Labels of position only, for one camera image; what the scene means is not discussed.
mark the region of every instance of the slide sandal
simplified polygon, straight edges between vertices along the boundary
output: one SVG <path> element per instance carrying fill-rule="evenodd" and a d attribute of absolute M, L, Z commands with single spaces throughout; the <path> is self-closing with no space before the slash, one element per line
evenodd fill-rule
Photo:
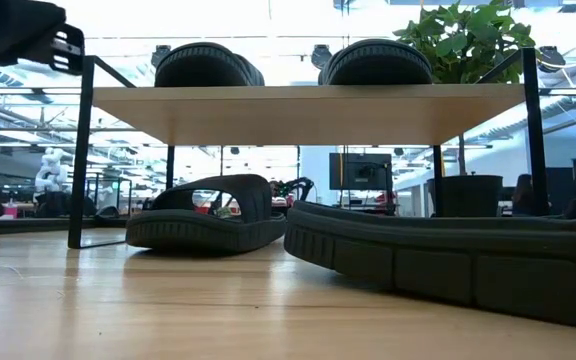
<path fill-rule="evenodd" d="M 210 42 L 174 49 L 161 59 L 155 75 L 155 87 L 263 85 L 263 75 L 246 58 Z"/>
<path fill-rule="evenodd" d="M 193 192 L 214 190 L 230 194 L 240 216 L 220 218 L 195 211 Z M 126 242 L 151 249 L 214 250 L 242 253 L 283 236 L 286 218 L 272 214 L 270 185 L 259 175 L 215 176 L 164 191 L 152 210 L 126 223 Z"/>
<path fill-rule="evenodd" d="M 286 251 L 384 286 L 576 325 L 576 220 L 410 219 L 296 202 Z"/>
<path fill-rule="evenodd" d="M 326 63 L 319 85 L 431 84 L 428 59 L 413 47 L 392 40 L 358 41 Z"/>

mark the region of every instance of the plant pot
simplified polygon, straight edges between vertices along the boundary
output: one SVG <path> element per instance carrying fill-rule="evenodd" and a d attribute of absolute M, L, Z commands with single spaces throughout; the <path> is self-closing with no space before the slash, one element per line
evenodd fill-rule
<path fill-rule="evenodd" d="M 496 175 L 447 176 L 443 178 L 443 216 L 497 216 L 503 178 Z M 435 202 L 435 179 L 428 180 L 428 191 Z"/>

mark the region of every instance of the wooden shelf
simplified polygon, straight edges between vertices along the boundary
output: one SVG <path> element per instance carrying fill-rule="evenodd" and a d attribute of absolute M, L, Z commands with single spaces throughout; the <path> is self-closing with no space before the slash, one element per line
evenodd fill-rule
<path fill-rule="evenodd" d="M 95 88 L 169 145 L 441 144 L 524 101 L 522 85 Z"/>

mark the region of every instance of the monitor screen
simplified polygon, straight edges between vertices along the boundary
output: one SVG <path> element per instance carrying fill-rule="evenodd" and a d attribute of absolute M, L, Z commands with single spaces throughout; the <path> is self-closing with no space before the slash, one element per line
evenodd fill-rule
<path fill-rule="evenodd" d="M 331 190 L 386 190 L 392 176 L 391 154 L 330 153 Z"/>

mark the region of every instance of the potted plant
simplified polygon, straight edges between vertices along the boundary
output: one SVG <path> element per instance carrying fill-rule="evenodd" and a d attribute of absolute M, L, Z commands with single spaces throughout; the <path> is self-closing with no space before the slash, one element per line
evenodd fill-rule
<path fill-rule="evenodd" d="M 428 58 L 435 84 L 473 84 L 519 48 L 535 45 L 530 37 L 530 26 L 515 23 L 510 13 L 510 6 L 505 5 L 504 0 L 492 0 L 488 5 L 461 10 L 459 2 L 432 11 L 422 7 L 419 22 L 410 21 L 405 29 L 394 34 L 399 36 L 400 42 L 413 46 Z M 517 83 L 522 72 L 521 64 L 515 63 L 495 82 Z M 459 176 L 446 177 L 444 181 L 445 195 L 452 198 L 446 199 L 444 214 L 494 216 L 491 212 L 496 213 L 494 199 L 499 197 L 502 179 L 468 176 L 464 142 L 463 134 L 459 135 Z M 430 185 L 434 197 L 434 184 Z M 490 200 L 484 204 L 483 198 Z"/>

